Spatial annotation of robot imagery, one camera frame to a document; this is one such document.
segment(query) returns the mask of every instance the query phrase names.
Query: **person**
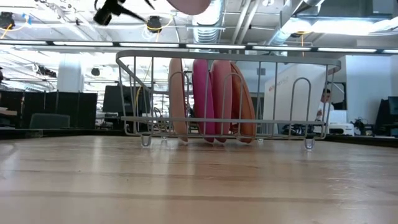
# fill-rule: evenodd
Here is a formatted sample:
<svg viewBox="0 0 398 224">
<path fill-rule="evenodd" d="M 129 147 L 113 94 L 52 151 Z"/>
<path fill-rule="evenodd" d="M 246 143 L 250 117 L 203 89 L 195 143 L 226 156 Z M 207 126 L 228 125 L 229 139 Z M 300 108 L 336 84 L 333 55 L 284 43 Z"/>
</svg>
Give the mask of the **person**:
<svg viewBox="0 0 398 224">
<path fill-rule="evenodd" d="M 330 111 L 335 110 L 335 107 L 329 101 L 330 101 L 330 90 L 324 89 L 322 91 L 321 102 L 318 107 L 317 121 L 322 121 L 323 106 L 325 106 L 325 120 L 324 120 L 325 122 L 326 122 L 326 116 L 328 116 L 328 110 L 330 110 Z"/>
</svg>

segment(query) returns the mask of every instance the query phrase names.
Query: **white column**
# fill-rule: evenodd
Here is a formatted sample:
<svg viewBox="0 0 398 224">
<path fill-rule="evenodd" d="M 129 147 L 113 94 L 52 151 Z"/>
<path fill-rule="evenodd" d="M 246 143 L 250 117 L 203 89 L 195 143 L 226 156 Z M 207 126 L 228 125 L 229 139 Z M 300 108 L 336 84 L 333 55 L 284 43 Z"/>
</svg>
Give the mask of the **white column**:
<svg viewBox="0 0 398 224">
<path fill-rule="evenodd" d="M 84 74 L 81 65 L 82 55 L 63 54 L 58 66 L 57 90 L 61 92 L 83 92 Z"/>
</svg>

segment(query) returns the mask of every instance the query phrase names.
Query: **wood grain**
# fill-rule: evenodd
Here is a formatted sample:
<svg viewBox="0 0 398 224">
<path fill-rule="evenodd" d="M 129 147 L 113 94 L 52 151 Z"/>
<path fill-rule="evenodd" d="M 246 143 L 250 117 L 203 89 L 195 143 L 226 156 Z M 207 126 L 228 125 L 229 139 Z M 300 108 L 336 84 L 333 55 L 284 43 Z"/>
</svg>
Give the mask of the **wood grain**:
<svg viewBox="0 0 398 224">
<path fill-rule="evenodd" d="M 0 141 L 0 223 L 396 223 L 396 149 L 301 145 Z"/>
</svg>

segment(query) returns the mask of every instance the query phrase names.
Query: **exposed ceiling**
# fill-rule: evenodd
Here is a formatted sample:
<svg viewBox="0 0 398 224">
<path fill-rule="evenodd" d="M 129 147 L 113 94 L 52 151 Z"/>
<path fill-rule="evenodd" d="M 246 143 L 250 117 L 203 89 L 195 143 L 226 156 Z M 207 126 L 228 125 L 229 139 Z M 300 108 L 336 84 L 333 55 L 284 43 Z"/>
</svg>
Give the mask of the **exposed ceiling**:
<svg viewBox="0 0 398 224">
<path fill-rule="evenodd" d="M 152 10 L 143 0 L 127 0 L 124 7 L 137 12 L 142 17 L 161 16 L 162 25 L 166 26 L 157 37 L 147 31 L 144 24 L 137 19 L 128 16 L 113 17 L 109 26 L 99 26 L 93 21 L 95 14 L 94 0 L 47 0 L 49 4 L 57 5 L 55 10 L 47 7 L 43 0 L 17 0 L 2 1 L 0 11 L 10 11 L 14 13 L 16 27 L 4 36 L 5 39 L 15 40 L 79 40 L 79 41 L 118 41 L 118 42 L 193 42 L 193 30 L 198 27 L 193 26 L 192 16 L 188 16 L 176 11 L 166 0 L 152 1 L 156 10 Z M 221 30 L 220 43 L 231 43 L 233 33 L 236 29 L 240 12 L 245 0 L 225 0 L 223 6 L 223 20 L 217 27 Z M 282 10 L 286 0 L 275 0 L 270 6 L 260 4 L 249 30 L 243 37 L 243 44 L 264 43 L 269 40 L 275 28 L 279 25 L 279 12 Z M 98 1 L 98 7 L 104 1 Z M 289 38 L 287 45 L 301 46 L 325 46 L 325 47 L 393 47 L 398 48 L 398 35 L 383 36 L 354 36 L 338 34 L 309 33 L 304 34 L 303 38 Z M 118 80 L 118 69 L 115 62 L 115 53 L 107 52 L 85 52 L 84 50 L 73 50 L 81 55 L 86 62 L 85 69 L 85 91 L 97 91 L 102 98 L 101 92 L 106 85 L 115 85 Z M 317 57 L 339 57 L 340 55 L 317 55 Z M 17 79 L 43 79 L 37 75 L 33 69 L 33 64 L 43 65 L 55 72 L 58 69 L 60 53 L 52 49 L 47 50 L 9 50 L 0 48 L 0 66 L 4 68 L 3 73 L 6 78 L 13 78 L 17 85 L 27 85 L 37 90 L 53 90 L 56 88 L 56 80 L 48 79 L 46 82 L 24 81 L 18 82 Z M 138 77 L 144 79 L 148 72 L 148 58 L 143 58 L 137 62 Z M 155 81 L 159 82 L 159 88 L 167 82 L 168 60 L 157 63 L 155 67 Z M 192 61 L 187 60 L 187 67 Z M 93 67 L 100 68 L 101 75 L 94 77 L 91 74 Z"/>
</svg>

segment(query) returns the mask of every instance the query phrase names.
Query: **black monitor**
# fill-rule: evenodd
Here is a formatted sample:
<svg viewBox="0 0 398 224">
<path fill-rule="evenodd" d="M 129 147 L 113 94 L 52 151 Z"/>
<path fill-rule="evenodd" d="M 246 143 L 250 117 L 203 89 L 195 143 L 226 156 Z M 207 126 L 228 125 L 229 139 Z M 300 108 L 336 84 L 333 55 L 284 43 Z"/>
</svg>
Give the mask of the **black monitor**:
<svg viewBox="0 0 398 224">
<path fill-rule="evenodd" d="M 398 96 L 389 96 L 390 114 L 398 115 Z"/>
<path fill-rule="evenodd" d="M 123 86 L 123 99 L 124 99 L 124 108 L 126 109 L 126 112 L 132 113 L 133 100 L 131 98 L 130 87 Z M 140 94 L 137 102 L 137 110 L 138 114 L 150 112 L 150 94 L 148 91 L 144 91 L 143 88 L 140 89 Z M 103 112 L 109 112 L 109 113 L 123 112 L 120 86 L 105 87 Z"/>
</svg>

